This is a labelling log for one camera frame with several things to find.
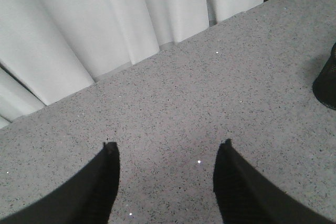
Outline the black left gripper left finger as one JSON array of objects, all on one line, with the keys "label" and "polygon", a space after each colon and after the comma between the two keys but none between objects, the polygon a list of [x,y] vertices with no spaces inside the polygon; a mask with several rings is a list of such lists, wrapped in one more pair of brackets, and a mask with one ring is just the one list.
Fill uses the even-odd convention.
[{"label": "black left gripper left finger", "polygon": [[120,181],[120,154],[115,142],[78,173],[30,206],[1,223],[108,223]]}]

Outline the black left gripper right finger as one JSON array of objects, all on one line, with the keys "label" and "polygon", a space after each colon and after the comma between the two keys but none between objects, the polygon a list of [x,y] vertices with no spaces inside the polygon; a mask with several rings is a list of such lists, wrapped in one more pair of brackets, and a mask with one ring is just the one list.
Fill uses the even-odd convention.
[{"label": "black left gripper right finger", "polygon": [[254,169],[230,139],[218,149],[213,191],[223,223],[331,223]]}]

